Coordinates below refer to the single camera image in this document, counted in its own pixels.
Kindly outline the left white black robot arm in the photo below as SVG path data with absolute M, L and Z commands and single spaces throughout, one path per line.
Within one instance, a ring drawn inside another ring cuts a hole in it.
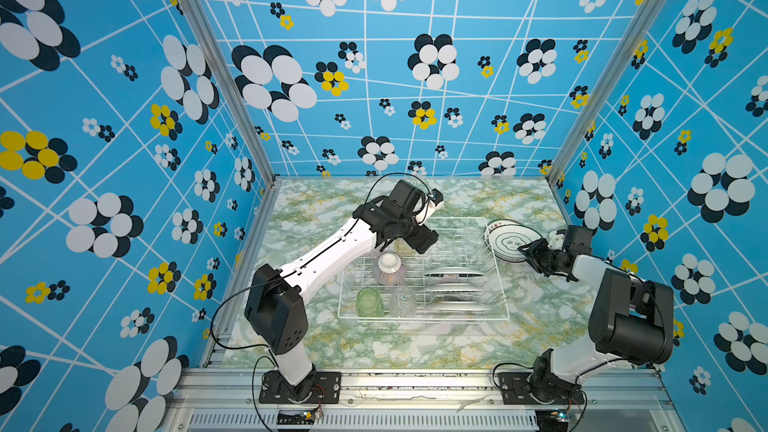
M 444 203 L 442 192 L 398 181 L 387 195 L 368 196 L 341 228 L 301 257 L 254 272 L 244 317 L 275 357 L 280 384 L 291 399 L 309 397 L 316 367 L 303 343 L 306 306 L 338 272 L 358 257 L 398 239 L 419 254 L 439 238 L 426 222 Z

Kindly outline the green rimmed white plate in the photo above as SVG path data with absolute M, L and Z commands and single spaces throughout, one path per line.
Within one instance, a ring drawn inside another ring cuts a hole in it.
M 517 250 L 521 245 L 541 239 L 542 235 L 536 230 L 511 219 L 498 219 L 500 225 L 496 229 L 497 250 L 493 253 L 499 260 L 508 263 L 521 263 L 525 259 Z

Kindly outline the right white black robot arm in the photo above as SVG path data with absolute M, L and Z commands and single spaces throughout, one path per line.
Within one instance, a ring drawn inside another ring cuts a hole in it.
M 586 379 L 620 362 L 663 364 L 673 352 L 672 288 L 594 256 L 592 239 L 589 229 L 570 225 L 558 232 L 558 248 L 545 238 L 518 247 L 535 272 L 596 291 L 587 332 L 535 360 L 528 384 L 540 402 L 572 399 Z

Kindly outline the orange sunburst plate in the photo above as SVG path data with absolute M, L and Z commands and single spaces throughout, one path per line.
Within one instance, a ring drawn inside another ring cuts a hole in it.
M 500 222 L 498 220 L 491 221 L 487 224 L 487 227 L 483 233 L 483 241 L 485 243 L 485 246 L 493 253 L 496 253 L 496 250 L 497 250 L 496 229 L 499 225 L 500 225 Z

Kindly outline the dark rimmed white plate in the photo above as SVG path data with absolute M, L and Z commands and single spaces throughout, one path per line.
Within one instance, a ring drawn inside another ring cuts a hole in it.
M 431 269 L 423 273 L 425 280 L 434 283 L 460 283 L 483 279 L 485 274 L 467 267 L 442 267 Z

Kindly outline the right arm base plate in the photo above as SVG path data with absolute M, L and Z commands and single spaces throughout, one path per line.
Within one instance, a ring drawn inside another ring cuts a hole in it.
M 580 386 L 558 378 L 531 377 L 529 372 L 500 372 L 496 375 L 505 405 L 583 406 Z

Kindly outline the white wire dish rack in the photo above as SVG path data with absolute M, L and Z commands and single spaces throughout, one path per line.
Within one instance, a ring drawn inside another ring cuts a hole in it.
M 428 222 L 439 234 L 439 240 L 425 254 L 399 256 L 406 268 L 403 284 L 410 287 L 417 301 L 417 312 L 411 318 L 394 318 L 389 314 L 389 300 L 397 286 L 381 286 L 374 279 L 373 266 L 384 252 L 393 252 L 393 244 L 383 252 L 370 252 L 356 259 L 344 270 L 340 278 L 338 317 L 345 322 L 405 323 L 405 322 L 497 322 L 509 318 L 506 295 L 501 281 L 497 259 L 483 241 L 488 221 L 481 217 L 443 217 Z M 427 294 L 425 287 L 441 284 L 425 280 L 423 273 L 442 267 L 467 267 L 485 274 L 483 279 L 467 283 L 483 289 L 478 294 Z M 385 307 L 380 318 L 360 318 L 356 312 L 356 296 L 363 288 L 376 288 Z M 432 302 L 441 300 L 474 301 L 491 308 L 487 313 L 434 313 L 426 310 Z

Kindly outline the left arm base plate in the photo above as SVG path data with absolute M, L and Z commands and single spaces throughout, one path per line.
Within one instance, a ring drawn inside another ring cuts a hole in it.
M 291 385 L 278 371 L 266 372 L 258 390 L 261 404 L 338 404 L 340 372 L 313 371 L 297 385 Z

